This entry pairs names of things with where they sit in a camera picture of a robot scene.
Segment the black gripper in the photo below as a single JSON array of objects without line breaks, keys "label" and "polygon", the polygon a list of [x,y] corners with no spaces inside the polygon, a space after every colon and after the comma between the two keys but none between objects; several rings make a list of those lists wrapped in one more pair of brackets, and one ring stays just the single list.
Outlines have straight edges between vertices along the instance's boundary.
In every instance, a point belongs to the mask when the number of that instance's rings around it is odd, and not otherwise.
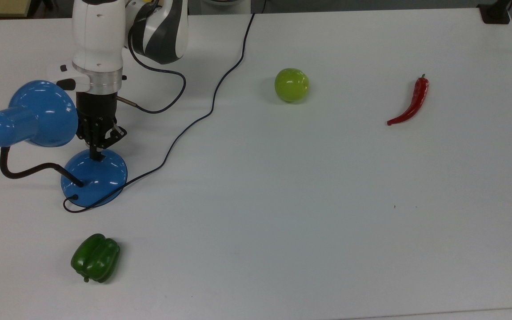
[{"label": "black gripper", "polygon": [[99,147],[105,150],[126,137],[127,131],[116,125],[116,102],[118,95],[94,95],[76,93],[78,128],[76,135],[84,140],[92,160],[102,161],[104,156]]}]

